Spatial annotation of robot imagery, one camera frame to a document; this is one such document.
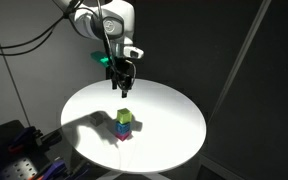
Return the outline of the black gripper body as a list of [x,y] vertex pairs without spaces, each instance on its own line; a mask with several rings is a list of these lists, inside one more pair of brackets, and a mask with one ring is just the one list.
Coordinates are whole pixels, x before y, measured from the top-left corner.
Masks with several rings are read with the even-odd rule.
[[110,66],[110,78],[116,80],[117,87],[129,87],[131,88],[134,83],[135,74],[129,75],[129,70],[132,62],[128,58],[117,58],[111,59],[113,65]]

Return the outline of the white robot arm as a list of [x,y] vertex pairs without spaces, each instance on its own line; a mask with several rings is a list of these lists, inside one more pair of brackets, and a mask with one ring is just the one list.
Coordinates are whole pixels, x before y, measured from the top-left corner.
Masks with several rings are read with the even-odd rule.
[[53,0],[62,10],[75,31],[82,37],[101,40],[104,52],[93,52],[91,57],[106,68],[106,78],[112,89],[119,88],[126,98],[135,81],[134,59],[141,59],[144,51],[133,45],[135,24],[134,7],[125,0],[110,0],[91,6],[86,0]]

